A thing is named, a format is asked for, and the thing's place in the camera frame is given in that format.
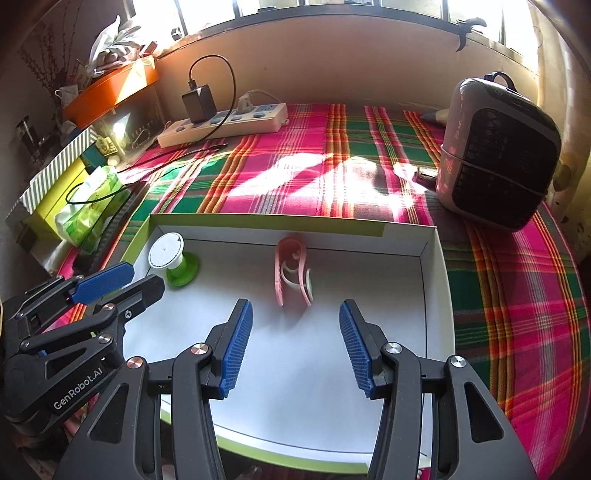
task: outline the orange shelf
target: orange shelf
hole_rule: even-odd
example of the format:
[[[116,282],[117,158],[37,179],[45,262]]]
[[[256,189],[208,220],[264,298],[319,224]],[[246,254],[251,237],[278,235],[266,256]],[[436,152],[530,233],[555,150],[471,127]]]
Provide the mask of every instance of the orange shelf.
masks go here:
[[[134,93],[158,80],[152,56],[138,59],[108,73],[85,88],[72,103],[64,108],[64,120],[86,128]]]

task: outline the blue gripper pad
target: blue gripper pad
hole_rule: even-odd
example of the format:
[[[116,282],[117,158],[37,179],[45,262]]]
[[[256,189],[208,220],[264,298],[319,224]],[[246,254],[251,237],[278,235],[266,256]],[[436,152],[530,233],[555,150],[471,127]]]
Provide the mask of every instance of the blue gripper pad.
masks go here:
[[[238,373],[244,359],[246,344],[252,330],[252,304],[247,301],[242,308],[236,328],[222,359],[222,379],[219,391],[222,398],[226,398],[231,389],[236,386]]]
[[[371,370],[371,357],[365,348],[359,329],[355,325],[355,320],[345,302],[340,305],[339,326],[343,340],[345,341],[345,347],[347,347],[349,359],[351,360],[357,386],[365,392],[366,397],[370,397],[375,390]]]
[[[127,262],[101,270],[78,282],[70,296],[74,303],[84,305],[101,299],[105,295],[125,287],[134,279],[134,268]]]

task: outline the green plastic bag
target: green plastic bag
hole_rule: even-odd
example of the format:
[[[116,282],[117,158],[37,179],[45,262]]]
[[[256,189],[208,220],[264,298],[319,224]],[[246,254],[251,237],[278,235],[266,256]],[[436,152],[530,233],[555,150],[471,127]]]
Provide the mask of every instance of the green plastic bag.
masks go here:
[[[110,218],[129,196],[129,191],[123,189],[103,200],[98,199],[122,188],[123,184],[113,167],[97,168],[70,198],[71,202],[91,203],[68,203],[56,215],[56,227],[60,237],[76,247],[83,247],[87,253],[92,253]]]

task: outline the white power strip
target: white power strip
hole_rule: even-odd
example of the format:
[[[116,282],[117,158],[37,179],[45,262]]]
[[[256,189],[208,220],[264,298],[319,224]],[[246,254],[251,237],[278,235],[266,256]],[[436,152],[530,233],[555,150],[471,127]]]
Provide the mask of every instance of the white power strip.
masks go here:
[[[200,124],[194,124],[189,119],[179,120],[158,136],[158,143],[161,147],[171,147],[198,142],[216,128],[227,114],[227,110],[218,112],[211,120]],[[288,123],[287,105],[284,103],[257,106],[249,113],[236,113],[234,110],[228,120],[209,138],[277,132],[282,125]]]

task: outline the window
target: window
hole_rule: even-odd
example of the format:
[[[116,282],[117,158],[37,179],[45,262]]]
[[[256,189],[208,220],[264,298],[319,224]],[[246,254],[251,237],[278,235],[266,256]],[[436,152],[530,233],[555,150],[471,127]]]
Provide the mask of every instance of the window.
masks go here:
[[[527,0],[132,0],[142,25],[164,48],[172,45],[171,31],[179,29],[184,35],[192,35],[208,27],[237,18],[256,16],[262,12],[283,11],[283,16],[315,10],[315,5],[366,5],[372,8],[372,15],[382,12],[385,17],[396,18],[396,10],[415,12],[440,19],[439,21],[457,23],[458,20],[480,17],[486,27],[474,27],[474,31],[492,40],[495,44],[515,50],[522,55],[524,65],[537,69],[537,37],[534,32]]]

